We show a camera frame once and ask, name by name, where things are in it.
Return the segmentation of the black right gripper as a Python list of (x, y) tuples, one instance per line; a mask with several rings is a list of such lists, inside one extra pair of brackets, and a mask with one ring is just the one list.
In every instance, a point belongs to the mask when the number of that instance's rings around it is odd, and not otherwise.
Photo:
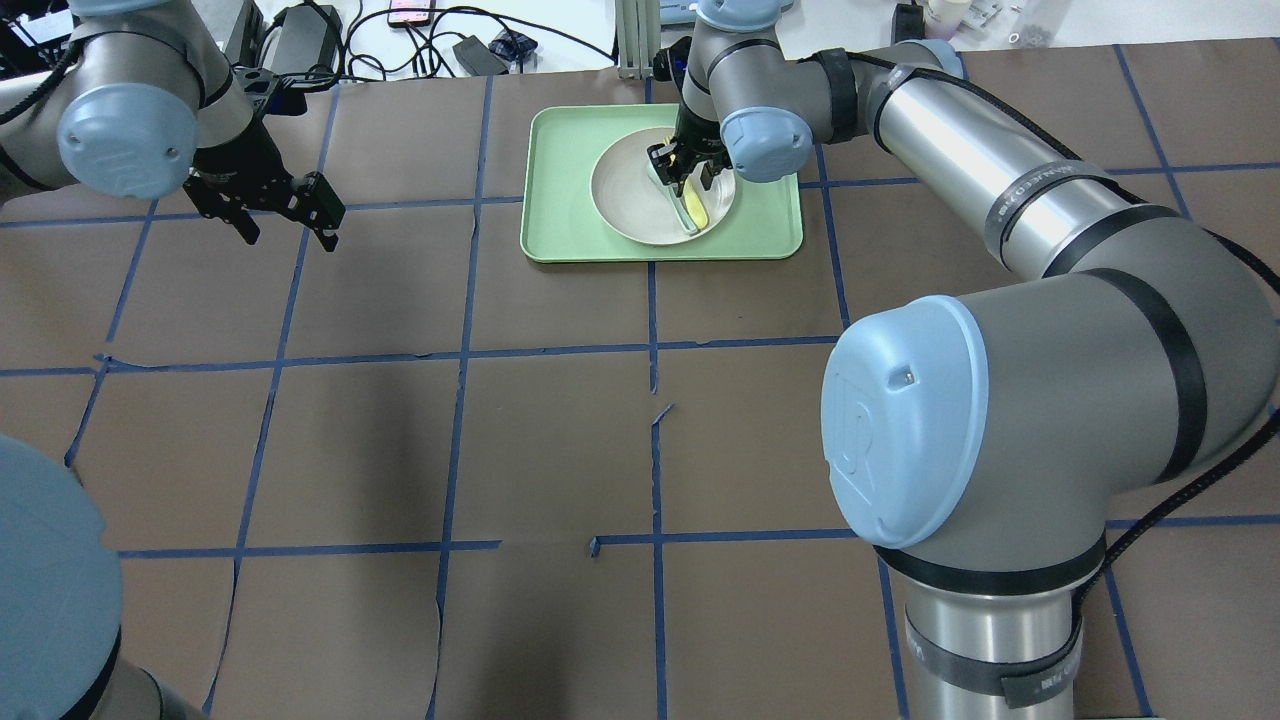
[(653, 78), (673, 85), (680, 95), (672, 138), (648, 147), (655, 182), (678, 190), (684, 182), (681, 167), (695, 167), (700, 161), (726, 167), (730, 160), (721, 138), (719, 118), (707, 87), (707, 73), (692, 61), (692, 41), (678, 38), (659, 50)]

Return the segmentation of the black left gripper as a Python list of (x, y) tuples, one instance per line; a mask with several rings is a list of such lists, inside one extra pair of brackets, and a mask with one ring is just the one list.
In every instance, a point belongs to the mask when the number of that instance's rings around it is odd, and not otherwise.
[(198, 110), (198, 147), (182, 188), (204, 218), (232, 225), (250, 246), (261, 231), (252, 210), (308, 228), (325, 252), (339, 243), (346, 205), (321, 172), (294, 178), (262, 118), (282, 81), (262, 68), (233, 68), (227, 87)]

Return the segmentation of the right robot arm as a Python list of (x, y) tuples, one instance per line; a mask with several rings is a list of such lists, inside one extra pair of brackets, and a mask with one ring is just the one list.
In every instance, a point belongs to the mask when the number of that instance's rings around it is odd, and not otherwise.
[(847, 524), (908, 585), (911, 715), (1074, 717), (1100, 577), (1277, 432), (1276, 274), (965, 81), (945, 41), (788, 61), (781, 3), (696, 14), (649, 151), (668, 191), (777, 181), (868, 135), (1018, 278), (855, 322), (822, 443)]

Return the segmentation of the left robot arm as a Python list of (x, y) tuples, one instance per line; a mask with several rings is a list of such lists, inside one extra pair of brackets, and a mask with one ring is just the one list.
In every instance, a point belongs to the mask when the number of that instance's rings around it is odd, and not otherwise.
[[(247, 243), (251, 211), (306, 225), (337, 247), (343, 202), (319, 172), (292, 176), (262, 119), (301, 114), (316, 76), (253, 90), (188, 1), (73, 1), (58, 64), (3, 82), (3, 200), (84, 184), (119, 199), (186, 192)], [(1, 442), (3, 716), (200, 719), (122, 652), (123, 573), (105, 521), (72, 469)]]

